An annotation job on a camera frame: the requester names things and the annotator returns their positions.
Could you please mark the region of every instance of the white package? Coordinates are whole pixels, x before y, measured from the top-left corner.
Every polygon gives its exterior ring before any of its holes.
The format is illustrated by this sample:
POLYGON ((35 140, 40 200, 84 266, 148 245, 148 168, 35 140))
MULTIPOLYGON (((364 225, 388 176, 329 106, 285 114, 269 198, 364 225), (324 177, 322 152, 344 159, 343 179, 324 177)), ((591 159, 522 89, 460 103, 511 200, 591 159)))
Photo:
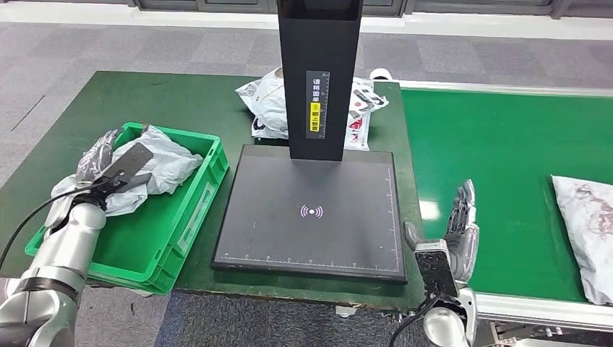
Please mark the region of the white package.
POLYGON ((552 176, 587 300, 613 304, 613 186, 552 176))
MULTIPOLYGON (((369 150, 370 114, 389 102, 374 92, 372 80, 354 77, 351 89, 344 147, 346 150, 369 150)), ((255 115, 252 137, 288 139, 282 68, 279 67, 261 79, 247 83, 236 89, 236 93, 255 115)))
MULTIPOLYGON (((147 199, 149 194, 173 194, 194 170, 202 164, 202 156, 192 153, 185 147, 173 142, 159 129, 149 126, 141 136, 117 148, 113 152, 113 162, 130 149, 134 143, 142 143, 153 153, 153 158, 145 164, 137 175, 151 173, 147 185, 141 184, 127 192, 111 194, 106 198, 106 215, 126 215, 133 213, 147 199)), ((73 190, 76 187, 75 175, 62 179, 51 190, 51 196, 73 190)))

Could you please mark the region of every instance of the robotic hand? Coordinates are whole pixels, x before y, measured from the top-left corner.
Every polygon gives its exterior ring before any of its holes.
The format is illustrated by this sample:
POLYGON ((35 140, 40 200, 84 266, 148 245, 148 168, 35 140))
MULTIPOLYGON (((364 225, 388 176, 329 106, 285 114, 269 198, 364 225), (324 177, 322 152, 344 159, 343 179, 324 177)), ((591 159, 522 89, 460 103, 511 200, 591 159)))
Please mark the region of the robotic hand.
POLYGON ((47 216, 45 239, 16 291, 0 306, 0 347, 74 345, 74 324, 98 234, 106 223, 108 195, 146 183, 136 176, 153 154, 136 144, 111 164, 119 132, 101 137, 77 166, 77 188, 60 194, 47 216))
POLYGON ((424 331, 440 347, 472 346, 476 334, 475 294, 468 287, 475 266, 479 227, 471 180, 458 188, 442 239, 427 240, 405 222, 405 237, 415 258, 428 298, 424 331))

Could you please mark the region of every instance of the white trim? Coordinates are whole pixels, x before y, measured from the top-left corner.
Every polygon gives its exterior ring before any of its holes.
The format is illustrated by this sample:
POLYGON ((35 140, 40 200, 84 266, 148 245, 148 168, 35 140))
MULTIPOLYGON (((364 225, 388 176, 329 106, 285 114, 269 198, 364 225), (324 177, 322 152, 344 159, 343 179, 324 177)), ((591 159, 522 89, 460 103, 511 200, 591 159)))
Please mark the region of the white trim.
MULTIPOLYGON (((276 14, 141 12, 119 4, 10 1, 0 22, 277 29, 276 14)), ((613 40, 613 19, 416 12, 402 18, 364 17, 365 33, 613 40)))
POLYGON ((588 345, 580 345, 578 343, 557 342, 549 340, 537 340, 526 338, 519 340, 513 347, 593 347, 588 345))
POLYGON ((613 89, 571 87, 518 87, 514 85, 480 85, 476 83, 424 82, 404 80, 392 80, 391 82, 397 82, 400 85, 400 88, 408 89, 461 90, 468 92, 528 95, 582 95, 613 97, 613 89))
POLYGON ((476 301, 480 319, 613 332, 611 306, 482 293, 476 301))

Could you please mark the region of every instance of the yellow label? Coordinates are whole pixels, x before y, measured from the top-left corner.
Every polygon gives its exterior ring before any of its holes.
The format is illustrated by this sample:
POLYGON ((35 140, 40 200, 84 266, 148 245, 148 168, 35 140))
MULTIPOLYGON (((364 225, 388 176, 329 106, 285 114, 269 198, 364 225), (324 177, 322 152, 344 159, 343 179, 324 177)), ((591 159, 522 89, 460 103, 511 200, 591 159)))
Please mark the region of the yellow label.
POLYGON ((309 128, 312 132, 318 132, 320 130, 320 111, 321 103, 311 103, 311 117, 309 122, 309 128))

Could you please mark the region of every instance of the wireless charging icon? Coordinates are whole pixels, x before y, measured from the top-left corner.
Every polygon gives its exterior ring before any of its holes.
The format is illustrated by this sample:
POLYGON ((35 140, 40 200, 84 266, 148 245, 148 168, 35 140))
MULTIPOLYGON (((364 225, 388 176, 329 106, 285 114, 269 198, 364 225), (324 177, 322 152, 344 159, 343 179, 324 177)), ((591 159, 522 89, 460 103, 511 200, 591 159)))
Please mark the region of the wireless charging icon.
POLYGON ((300 207, 300 215, 302 218, 306 218, 308 215, 314 215, 317 219, 322 219, 324 216, 324 209, 321 206, 312 209, 306 205, 302 205, 302 207, 300 207))

